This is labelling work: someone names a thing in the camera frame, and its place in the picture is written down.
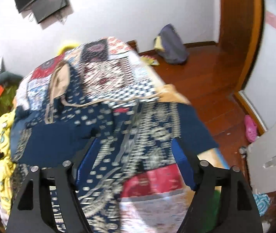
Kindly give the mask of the white cardboard box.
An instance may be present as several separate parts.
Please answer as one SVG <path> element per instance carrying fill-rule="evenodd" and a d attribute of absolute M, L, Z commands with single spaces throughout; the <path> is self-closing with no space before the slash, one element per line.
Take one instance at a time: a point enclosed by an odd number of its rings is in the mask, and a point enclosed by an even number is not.
<path fill-rule="evenodd" d="M 250 144 L 247 165 L 254 193 L 276 191 L 276 123 Z"/>

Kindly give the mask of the yellow fleece cartoon blanket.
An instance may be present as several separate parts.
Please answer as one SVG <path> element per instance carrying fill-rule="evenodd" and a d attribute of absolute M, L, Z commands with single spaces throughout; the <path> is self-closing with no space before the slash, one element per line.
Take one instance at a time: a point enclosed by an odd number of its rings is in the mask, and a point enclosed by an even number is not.
<path fill-rule="evenodd" d="M 7 215 L 11 212 L 13 192 L 11 176 L 16 168 L 12 162 L 10 150 L 10 133 L 15 119 L 15 111 L 5 113 L 0 117 L 0 205 Z"/>

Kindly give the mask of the pink rubber clog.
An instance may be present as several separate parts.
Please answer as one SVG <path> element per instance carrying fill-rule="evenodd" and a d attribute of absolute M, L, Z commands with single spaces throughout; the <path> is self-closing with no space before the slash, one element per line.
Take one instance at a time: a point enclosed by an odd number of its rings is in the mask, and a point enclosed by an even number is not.
<path fill-rule="evenodd" d="M 244 125 L 245 125 L 245 137 L 250 143 L 253 143 L 258 137 L 258 131 L 257 131 L 257 125 L 250 117 L 250 115 L 245 115 Z"/>

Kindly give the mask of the green patterned cloth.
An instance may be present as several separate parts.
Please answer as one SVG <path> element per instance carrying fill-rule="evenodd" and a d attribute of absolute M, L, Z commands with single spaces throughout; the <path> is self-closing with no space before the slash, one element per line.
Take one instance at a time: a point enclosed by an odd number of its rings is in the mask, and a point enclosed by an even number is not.
<path fill-rule="evenodd" d="M 9 113 L 13 108 L 13 99 L 16 95 L 17 85 L 3 86 L 4 92 L 0 97 L 0 116 Z"/>

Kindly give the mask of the dark grey pillow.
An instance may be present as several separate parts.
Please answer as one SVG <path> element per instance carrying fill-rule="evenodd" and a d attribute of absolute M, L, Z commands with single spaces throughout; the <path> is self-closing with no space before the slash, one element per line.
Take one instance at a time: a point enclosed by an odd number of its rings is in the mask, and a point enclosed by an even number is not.
<path fill-rule="evenodd" d="M 0 85 L 18 84 L 22 79 L 22 76 L 8 71 L 0 73 Z"/>

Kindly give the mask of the purple grey bag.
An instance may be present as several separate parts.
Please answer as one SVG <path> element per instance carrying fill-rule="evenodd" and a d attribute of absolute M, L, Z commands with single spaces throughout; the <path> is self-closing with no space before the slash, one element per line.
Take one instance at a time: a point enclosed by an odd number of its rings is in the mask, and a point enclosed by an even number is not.
<path fill-rule="evenodd" d="M 183 64 L 189 53 L 172 24 L 165 25 L 154 39 L 154 50 L 169 64 Z"/>

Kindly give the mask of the wooden door frame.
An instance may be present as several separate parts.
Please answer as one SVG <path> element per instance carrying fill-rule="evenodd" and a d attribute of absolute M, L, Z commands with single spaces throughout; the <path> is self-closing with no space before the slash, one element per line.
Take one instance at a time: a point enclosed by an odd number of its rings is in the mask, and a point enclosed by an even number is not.
<path fill-rule="evenodd" d="M 221 0 L 219 46 L 242 66 L 235 92 L 243 90 L 254 66 L 264 19 L 263 0 Z"/>

